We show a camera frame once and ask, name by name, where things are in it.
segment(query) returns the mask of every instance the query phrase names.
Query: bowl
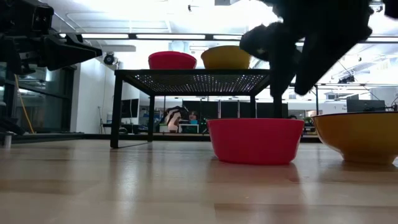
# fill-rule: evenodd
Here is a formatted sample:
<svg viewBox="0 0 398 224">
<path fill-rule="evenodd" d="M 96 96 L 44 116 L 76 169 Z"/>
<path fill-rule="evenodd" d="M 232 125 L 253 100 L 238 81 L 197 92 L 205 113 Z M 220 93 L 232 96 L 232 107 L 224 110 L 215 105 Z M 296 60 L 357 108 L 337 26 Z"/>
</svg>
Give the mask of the bowl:
<svg viewBox="0 0 398 224">
<path fill-rule="evenodd" d="M 282 165 L 296 156 L 304 121 L 294 119 L 213 119 L 207 122 L 219 160 Z"/>
<path fill-rule="evenodd" d="M 397 112 L 327 114 L 312 119 L 321 141 L 345 161 L 391 164 L 398 155 Z"/>
<path fill-rule="evenodd" d="M 195 57 L 173 51 L 157 52 L 148 58 L 150 69 L 194 69 L 197 65 Z"/>
<path fill-rule="evenodd" d="M 238 46 L 213 47 L 201 55 L 206 69 L 248 69 L 250 58 Z"/>
</svg>

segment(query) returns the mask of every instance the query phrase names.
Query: window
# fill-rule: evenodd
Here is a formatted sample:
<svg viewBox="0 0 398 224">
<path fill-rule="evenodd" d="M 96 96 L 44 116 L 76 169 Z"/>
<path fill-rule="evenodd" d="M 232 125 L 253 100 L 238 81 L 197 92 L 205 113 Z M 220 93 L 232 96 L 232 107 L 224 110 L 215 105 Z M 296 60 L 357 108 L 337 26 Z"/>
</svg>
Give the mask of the window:
<svg viewBox="0 0 398 224">
<path fill-rule="evenodd" d="M 67 111 L 64 110 L 65 101 L 61 98 L 20 89 L 25 109 L 35 132 L 46 133 L 51 131 L 68 131 L 68 124 L 63 122 Z M 18 93 L 15 117 L 17 124 L 26 131 L 30 130 L 22 108 L 21 98 Z"/>
<path fill-rule="evenodd" d="M 1 78 L 5 78 L 6 77 L 6 72 L 7 72 L 6 63 L 0 62 L 0 77 Z"/>
<path fill-rule="evenodd" d="M 65 70 L 60 69 L 56 71 L 48 71 L 46 68 L 37 68 L 35 73 L 29 75 L 19 75 L 18 80 L 20 85 L 28 85 L 32 88 L 37 88 L 55 94 L 65 94 L 65 83 L 68 78 L 65 75 Z"/>
<path fill-rule="evenodd" d="M 72 107 L 73 73 L 72 67 L 56 71 L 30 66 L 35 73 L 18 75 L 19 93 L 14 74 L 0 63 L 0 77 L 6 79 L 0 87 L 0 100 L 7 104 L 6 114 L 17 118 L 17 124 L 30 132 L 29 123 L 22 107 L 37 133 L 59 133 L 70 130 Z"/>
</svg>

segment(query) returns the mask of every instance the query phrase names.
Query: security camera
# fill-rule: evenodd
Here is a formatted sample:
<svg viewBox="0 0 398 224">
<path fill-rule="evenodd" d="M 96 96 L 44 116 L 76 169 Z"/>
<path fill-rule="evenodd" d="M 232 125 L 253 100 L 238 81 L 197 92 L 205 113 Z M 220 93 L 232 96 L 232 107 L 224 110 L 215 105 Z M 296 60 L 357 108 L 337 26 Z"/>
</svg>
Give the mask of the security camera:
<svg viewBox="0 0 398 224">
<path fill-rule="evenodd" d="M 104 57 L 104 63 L 106 65 L 116 65 L 119 62 L 119 59 L 114 56 L 114 52 L 107 52 Z"/>
</svg>

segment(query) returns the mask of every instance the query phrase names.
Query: table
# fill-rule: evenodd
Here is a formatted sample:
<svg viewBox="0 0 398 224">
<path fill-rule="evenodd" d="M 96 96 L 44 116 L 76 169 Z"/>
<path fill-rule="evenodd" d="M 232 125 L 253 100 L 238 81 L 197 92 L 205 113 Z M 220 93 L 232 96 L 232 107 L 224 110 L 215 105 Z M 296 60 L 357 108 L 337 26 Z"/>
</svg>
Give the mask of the table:
<svg viewBox="0 0 398 224">
<path fill-rule="evenodd" d="M 115 70 L 111 147 L 119 147 L 123 82 L 149 95 L 147 141 L 154 137 L 155 96 L 250 96 L 256 117 L 256 95 L 270 84 L 266 69 Z M 274 99 L 282 105 L 282 99 Z"/>
</svg>

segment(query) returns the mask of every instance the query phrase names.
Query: shelf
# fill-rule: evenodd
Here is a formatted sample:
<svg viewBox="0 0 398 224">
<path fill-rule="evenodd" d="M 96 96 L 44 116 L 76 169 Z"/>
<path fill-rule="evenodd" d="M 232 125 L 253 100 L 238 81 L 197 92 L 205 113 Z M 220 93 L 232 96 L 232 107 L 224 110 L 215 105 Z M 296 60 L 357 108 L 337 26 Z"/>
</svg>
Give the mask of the shelf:
<svg viewBox="0 0 398 224">
<path fill-rule="evenodd" d="M 269 85 L 269 70 L 116 70 L 125 82 L 155 96 L 251 96 Z"/>
</svg>

